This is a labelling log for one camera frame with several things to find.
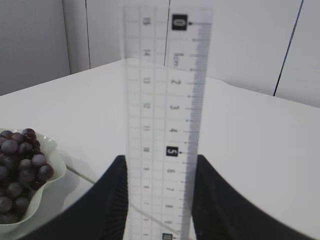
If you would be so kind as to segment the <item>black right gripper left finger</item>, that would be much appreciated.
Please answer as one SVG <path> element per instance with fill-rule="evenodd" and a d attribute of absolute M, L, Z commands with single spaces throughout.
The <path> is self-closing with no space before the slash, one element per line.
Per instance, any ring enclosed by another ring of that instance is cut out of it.
<path fill-rule="evenodd" d="M 129 208 L 126 157 L 118 155 L 93 187 L 24 240 L 121 240 Z"/>

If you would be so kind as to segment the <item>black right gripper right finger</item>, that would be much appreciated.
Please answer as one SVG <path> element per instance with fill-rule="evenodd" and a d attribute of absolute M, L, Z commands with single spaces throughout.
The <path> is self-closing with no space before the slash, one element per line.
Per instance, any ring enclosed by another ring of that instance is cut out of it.
<path fill-rule="evenodd" d="M 192 218 L 199 240 L 315 240 L 318 165 L 269 156 L 197 157 Z"/>

